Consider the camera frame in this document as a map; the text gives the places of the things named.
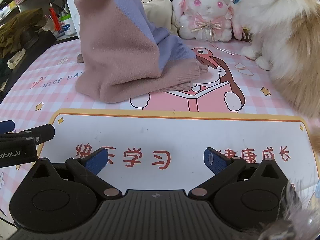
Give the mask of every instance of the olive green cloth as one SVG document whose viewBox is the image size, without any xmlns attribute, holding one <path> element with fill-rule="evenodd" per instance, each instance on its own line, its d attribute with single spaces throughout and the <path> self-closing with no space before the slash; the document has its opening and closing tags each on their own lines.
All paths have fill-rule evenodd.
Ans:
<svg viewBox="0 0 320 240">
<path fill-rule="evenodd" d="M 43 17 L 42 9 L 23 11 L 15 15 L 0 28 L 0 58 L 10 52 L 18 51 L 20 36 L 24 30 L 36 25 Z"/>
</svg>

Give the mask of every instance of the fluffy cat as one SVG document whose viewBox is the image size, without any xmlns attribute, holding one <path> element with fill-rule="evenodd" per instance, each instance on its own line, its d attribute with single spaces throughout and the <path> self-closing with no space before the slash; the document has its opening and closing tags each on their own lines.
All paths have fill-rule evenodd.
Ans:
<svg viewBox="0 0 320 240">
<path fill-rule="evenodd" d="M 283 98 L 300 114 L 320 116 L 320 4 L 317 0 L 241 0 L 252 44 L 242 54 L 270 71 Z M 320 130 L 311 136 L 320 152 Z"/>
</svg>

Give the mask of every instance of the cartoon girl illustration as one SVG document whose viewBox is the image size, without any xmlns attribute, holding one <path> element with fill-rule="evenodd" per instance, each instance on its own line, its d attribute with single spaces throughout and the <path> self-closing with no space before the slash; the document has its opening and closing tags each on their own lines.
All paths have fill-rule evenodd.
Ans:
<svg viewBox="0 0 320 240">
<path fill-rule="evenodd" d="M 245 98 L 234 82 L 227 64 L 205 48 L 194 48 L 196 58 L 209 67 L 189 91 L 150 93 L 130 99 L 135 108 L 144 110 L 172 110 L 194 112 L 236 112 Z"/>
</svg>

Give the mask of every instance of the pink plush toy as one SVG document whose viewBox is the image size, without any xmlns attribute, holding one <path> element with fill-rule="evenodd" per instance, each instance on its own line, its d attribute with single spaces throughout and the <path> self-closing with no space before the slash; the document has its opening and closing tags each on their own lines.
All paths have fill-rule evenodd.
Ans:
<svg viewBox="0 0 320 240">
<path fill-rule="evenodd" d="M 237 39 L 242 38 L 236 5 L 230 0 L 172 0 L 172 4 L 184 39 L 229 41 L 231 28 Z"/>
</svg>

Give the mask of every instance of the pink checkered mat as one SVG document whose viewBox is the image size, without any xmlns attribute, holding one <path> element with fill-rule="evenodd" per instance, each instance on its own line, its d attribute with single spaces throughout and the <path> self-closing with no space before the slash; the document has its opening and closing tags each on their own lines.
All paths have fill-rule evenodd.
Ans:
<svg viewBox="0 0 320 240">
<path fill-rule="evenodd" d="M 238 55 L 248 43 L 217 42 L 214 45 L 219 49 L 208 42 L 185 43 L 210 62 L 209 72 L 192 90 L 150 93 L 117 104 L 97 102 L 75 91 L 75 82 L 84 70 L 84 64 L 76 62 L 79 40 L 52 46 L 28 68 L 0 104 L 0 121 L 13 120 L 19 132 L 48 123 L 60 108 L 295 115 L 273 88 L 268 72 Z M 4 217 L 4 213 L 9 221 L 9 201 L 29 168 L 30 164 L 24 164 L 0 170 L 0 215 Z"/>
</svg>

